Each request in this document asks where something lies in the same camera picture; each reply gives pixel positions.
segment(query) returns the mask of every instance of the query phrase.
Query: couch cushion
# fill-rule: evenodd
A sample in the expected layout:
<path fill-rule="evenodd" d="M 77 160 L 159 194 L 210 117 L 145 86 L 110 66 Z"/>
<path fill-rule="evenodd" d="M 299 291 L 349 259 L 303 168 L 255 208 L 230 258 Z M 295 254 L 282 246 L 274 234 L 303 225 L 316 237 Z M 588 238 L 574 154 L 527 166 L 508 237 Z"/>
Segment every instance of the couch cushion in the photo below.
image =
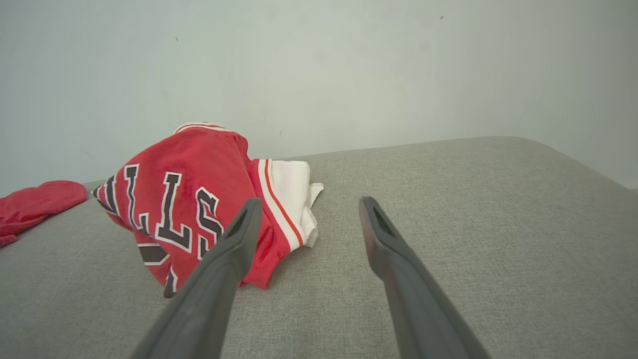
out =
<path fill-rule="evenodd" d="M 223 358 L 395 358 L 358 200 L 372 195 L 495 358 L 638 355 L 638 195 L 537 142 L 312 155 L 314 248 L 237 292 Z M 0 357 L 126 356 L 167 300 L 89 201 L 0 249 Z"/>

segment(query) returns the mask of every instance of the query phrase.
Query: fabric surface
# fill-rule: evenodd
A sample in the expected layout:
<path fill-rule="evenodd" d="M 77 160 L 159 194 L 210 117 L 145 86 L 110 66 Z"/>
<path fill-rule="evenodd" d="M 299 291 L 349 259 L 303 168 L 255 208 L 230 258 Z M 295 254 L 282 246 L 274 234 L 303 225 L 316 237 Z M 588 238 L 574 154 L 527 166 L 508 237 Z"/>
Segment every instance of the fabric surface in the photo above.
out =
<path fill-rule="evenodd" d="M 372 195 L 494 358 L 638 356 L 638 196 L 537 142 L 484 137 L 300 158 L 318 239 L 237 291 L 223 358 L 398 358 L 369 269 Z M 0 250 L 0 357 L 125 358 L 169 300 L 87 201 Z"/>
<path fill-rule="evenodd" d="M 84 186 L 71 181 L 46 182 L 0 198 L 0 247 L 17 241 L 17 233 L 86 198 Z"/>
<path fill-rule="evenodd" d="M 243 284 L 267 289 L 279 262 L 314 242 L 308 164 L 251 161 L 247 150 L 246 139 L 233 131 L 188 123 L 92 192 L 116 224 L 133 232 L 144 264 L 165 286 L 164 297 L 181 288 L 250 198 L 262 199 L 263 215 Z"/>

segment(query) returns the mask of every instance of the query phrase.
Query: basketball jersey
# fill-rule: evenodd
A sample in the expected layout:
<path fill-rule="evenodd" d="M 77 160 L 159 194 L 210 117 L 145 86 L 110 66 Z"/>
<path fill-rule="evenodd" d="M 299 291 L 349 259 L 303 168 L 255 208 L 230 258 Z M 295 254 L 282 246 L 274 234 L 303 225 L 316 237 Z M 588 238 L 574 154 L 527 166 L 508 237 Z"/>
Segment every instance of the basketball jersey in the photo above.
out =
<path fill-rule="evenodd" d="M 242 281 L 268 288 L 275 267 L 302 245 L 312 247 L 310 211 L 321 183 L 309 185 L 298 161 L 250 160 L 241 135 L 189 123 L 133 157 L 93 190 L 110 218 L 133 232 L 140 255 L 171 297 L 223 234 L 243 204 L 262 200 L 253 266 Z"/>

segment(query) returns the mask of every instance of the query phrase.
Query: white wall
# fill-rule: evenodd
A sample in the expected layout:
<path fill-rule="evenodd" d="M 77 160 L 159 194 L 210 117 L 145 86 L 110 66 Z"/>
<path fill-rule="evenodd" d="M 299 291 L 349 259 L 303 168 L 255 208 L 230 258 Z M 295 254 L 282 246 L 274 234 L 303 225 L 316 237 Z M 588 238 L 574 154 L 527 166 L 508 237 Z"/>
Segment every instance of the white wall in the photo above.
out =
<path fill-rule="evenodd" d="M 637 19 L 633 0 L 2 0 L 0 196 L 106 178 L 190 121 L 252 157 L 516 135 L 638 187 Z"/>

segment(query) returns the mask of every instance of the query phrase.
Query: red stripe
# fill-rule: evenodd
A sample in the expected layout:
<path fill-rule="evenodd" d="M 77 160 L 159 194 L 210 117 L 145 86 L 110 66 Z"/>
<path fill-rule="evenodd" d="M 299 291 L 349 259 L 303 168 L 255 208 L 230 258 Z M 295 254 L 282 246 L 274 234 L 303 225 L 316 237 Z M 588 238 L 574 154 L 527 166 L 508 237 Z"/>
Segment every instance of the red stripe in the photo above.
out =
<path fill-rule="evenodd" d="M 209 123 L 206 123 L 206 122 L 203 122 L 203 123 L 187 123 L 187 124 L 185 124 L 185 125 L 180 126 L 180 127 L 179 127 L 176 131 L 175 131 L 175 133 L 180 132 L 180 131 L 181 131 L 181 130 L 183 130 L 185 127 L 189 127 L 189 126 L 206 126 L 206 127 L 211 127 L 211 128 L 215 128 L 215 127 L 223 128 L 222 126 L 215 125 L 215 124 L 212 124 L 212 123 L 210 123 L 210 124 L 209 124 Z"/>
<path fill-rule="evenodd" d="M 297 230 L 297 228 L 294 226 L 294 224 L 290 220 L 290 217 L 288 217 L 288 214 L 286 214 L 286 211 L 283 210 L 283 207 L 281 206 L 281 203 L 279 203 L 279 200 L 277 199 L 277 197 L 275 197 L 275 193 L 273 193 L 273 191 L 272 191 L 271 177 L 268 174 L 268 167 L 270 167 L 270 160 L 266 160 L 266 168 L 265 168 L 265 171 L 266 171 L 266 185 L 268 186 L 268 192 L 271 193 L 271 197 L 275 200 L 275 203 L 277 204 L 277 207 L 279 207 L 279 210 L 281 210 L 281 212 L 283 213 L 283 216 L 286 219 L 286 221 L 288 222 L 288 225 L 290 225 L 290 228 L 292 228 L 292 231 L 297 236 L 297 241 L 299 241 L 299 245 L 303 246 L 304 245 L 304 241 L 301 240 L 301 234 L 299 234 L 299 231 Z"/>

